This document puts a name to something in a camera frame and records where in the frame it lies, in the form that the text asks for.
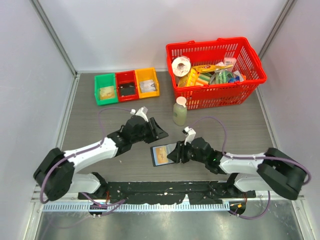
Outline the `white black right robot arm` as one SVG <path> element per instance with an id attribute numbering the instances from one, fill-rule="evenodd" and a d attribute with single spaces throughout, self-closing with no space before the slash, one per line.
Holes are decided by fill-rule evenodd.
<path id="1" fill-rule="evenodd" d="M 273 191 L 296 200 L 308 175 L 302 165 L 276 148 L 254 155 L 233 155 L 213 149 L 202 137 L 178 141 L 167 158 L 175 163 L 199 162 L 216 175 L 229 175 L 226 193 L 233 198 L 249 191 Z"/>

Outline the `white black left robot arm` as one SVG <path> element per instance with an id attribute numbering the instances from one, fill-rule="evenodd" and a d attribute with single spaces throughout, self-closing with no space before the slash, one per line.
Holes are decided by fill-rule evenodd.
<path id="1" fill-rule="evenodd" d="M 107 193 L 106 181 L 96 172 L 80 174 L 80 170 L 102 160 L 115 158 L 128 152 L 139 142 L 147 144 L 168 137 L 152 117 L 145 120 L 134 115 L 119 130 L 88 146 L 61 151 L 51 149 L 33 174 L 40 186 L 40 196 L 56 201 L 67 193 L 91 194 L 102 199 Z"/>

